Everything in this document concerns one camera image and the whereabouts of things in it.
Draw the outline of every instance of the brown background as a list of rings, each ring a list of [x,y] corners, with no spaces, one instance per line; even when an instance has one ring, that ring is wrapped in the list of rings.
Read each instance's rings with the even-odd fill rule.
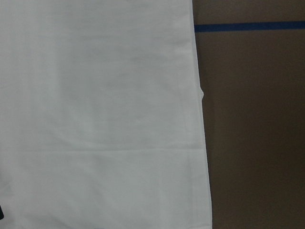
[[[194,23],[305,21],[300,0],[193,0]],[[213,229],[305,229],[305,30],[196,34]]]

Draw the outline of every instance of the blue line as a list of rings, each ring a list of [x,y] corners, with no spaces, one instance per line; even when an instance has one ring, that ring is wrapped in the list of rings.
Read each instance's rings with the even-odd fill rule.
[[[305,29],[305,21],[195,25],[195,32],[298,30],[298,29]]]

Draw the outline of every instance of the white sheet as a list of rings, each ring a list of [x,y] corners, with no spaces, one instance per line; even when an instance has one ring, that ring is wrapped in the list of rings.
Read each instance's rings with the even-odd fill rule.
[[[190,0],[0,0],[0,229],[210,229]]]

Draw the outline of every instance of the small black object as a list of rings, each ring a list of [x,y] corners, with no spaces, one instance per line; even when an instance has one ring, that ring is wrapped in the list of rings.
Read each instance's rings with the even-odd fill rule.
[[[1,209],[1,206],[0,206],[0,220],[4,218],[4,214],[3,214],[3,211]]]

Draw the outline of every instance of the brown surface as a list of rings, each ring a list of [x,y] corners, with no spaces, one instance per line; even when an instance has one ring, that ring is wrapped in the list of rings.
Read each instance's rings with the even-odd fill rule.
[[[305,30],[196,41],[213,229],[304,229]]]
[[[302,0],[193,0],[195,24],[305,20]]]

